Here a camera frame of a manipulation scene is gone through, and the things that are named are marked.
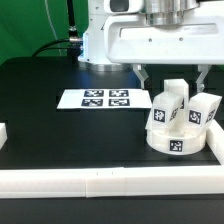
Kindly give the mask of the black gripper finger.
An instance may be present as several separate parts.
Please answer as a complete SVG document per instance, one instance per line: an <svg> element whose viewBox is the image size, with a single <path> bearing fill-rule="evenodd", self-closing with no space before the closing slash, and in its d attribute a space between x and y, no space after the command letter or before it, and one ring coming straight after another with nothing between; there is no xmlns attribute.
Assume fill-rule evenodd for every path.
<svg viewBox="0 0 224 224"><path fill-rule="evenodd" d="M201 64L198 66L199 76L196 80L196 86L197 86L198 93L200 93L204 90L204 88L205 88L204 79L208 75L210 69L211 69L210 65Z"/></svg>
<svg viewBox="0 0 224 224"><path fill-rule="evenodd" d="M141 64L134 64L133 71L136 74L136 76L138 77L138 79L140 80L141 88L144 89L145 81L148 79L148 74L147 74L144 66Z"/></svg>

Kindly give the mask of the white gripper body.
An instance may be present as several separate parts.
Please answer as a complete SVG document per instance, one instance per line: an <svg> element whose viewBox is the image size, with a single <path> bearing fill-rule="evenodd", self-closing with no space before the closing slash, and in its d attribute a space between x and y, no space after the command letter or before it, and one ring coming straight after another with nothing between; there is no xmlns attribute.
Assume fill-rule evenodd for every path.
<svg viewBox="0 0 224 224"><path fill-rule="evenodd" d="M190 16L182 25L153 27L142 15L111 16L106 56L130 64L224 64L224 17Z"/></svg>

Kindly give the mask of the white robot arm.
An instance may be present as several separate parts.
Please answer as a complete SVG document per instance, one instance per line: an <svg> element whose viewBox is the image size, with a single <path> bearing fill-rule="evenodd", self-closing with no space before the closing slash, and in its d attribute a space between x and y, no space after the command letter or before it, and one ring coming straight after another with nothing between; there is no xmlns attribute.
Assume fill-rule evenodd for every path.
<svg viewBox="0 0 224 224"><path fill-rule="evenodd" d="M224 1L104 0L107 58L131 64L196 65L197 90L213 65L224 65Z"/></svg>

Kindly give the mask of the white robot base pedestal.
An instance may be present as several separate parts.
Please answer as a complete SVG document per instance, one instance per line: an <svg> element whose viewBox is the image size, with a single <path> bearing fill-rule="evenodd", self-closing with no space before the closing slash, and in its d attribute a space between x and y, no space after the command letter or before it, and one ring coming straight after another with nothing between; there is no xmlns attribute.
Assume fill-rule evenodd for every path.
<svg viewBox="0 0 224 224"><path fill-rule="evenodd" d="M104 10L104 0L88 0L88 28L82 36L82 53L78 57L79 66L100 72L124 71L129 64L112 63L104 48L104 23L108 14Z"/></svg>

